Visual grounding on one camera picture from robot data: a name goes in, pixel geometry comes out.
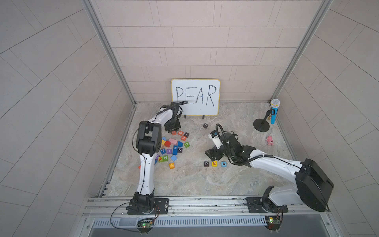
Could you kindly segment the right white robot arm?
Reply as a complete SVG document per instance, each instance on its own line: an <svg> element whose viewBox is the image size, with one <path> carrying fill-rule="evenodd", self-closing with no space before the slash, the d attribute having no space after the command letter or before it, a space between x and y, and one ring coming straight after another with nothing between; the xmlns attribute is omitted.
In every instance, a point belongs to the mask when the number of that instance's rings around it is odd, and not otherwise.
<svg viewBox="0 0 379 237"><path fill-rule="evenodd" d="M282 211L289 204L305 204L319 212L329 209L334 185L314 160L299 162L269 155L255 147L242 146L229 132L219 135L213 131L209 138L215 145L205 151L211 161L226 157L233 165L263 169L292 182L288 186L267 187L260 200L249 201L249 205L266 212Z"/></svg>

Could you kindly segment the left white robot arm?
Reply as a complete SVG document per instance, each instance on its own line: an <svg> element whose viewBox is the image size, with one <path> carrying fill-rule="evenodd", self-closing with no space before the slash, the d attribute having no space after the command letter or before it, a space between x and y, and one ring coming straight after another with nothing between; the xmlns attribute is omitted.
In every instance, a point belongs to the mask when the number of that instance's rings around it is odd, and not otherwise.
<svg viewBox="0 0 379 237"><path fill-rule="evenodd" d="M179 118L183 112L181 106L187 103L181 101L163 105L151 119L139 123L135 151L140 157L140 177L130 202L137 211L150 214L155 209L154 166L162 147L162 129L167 132L179 130Z"/></svg>

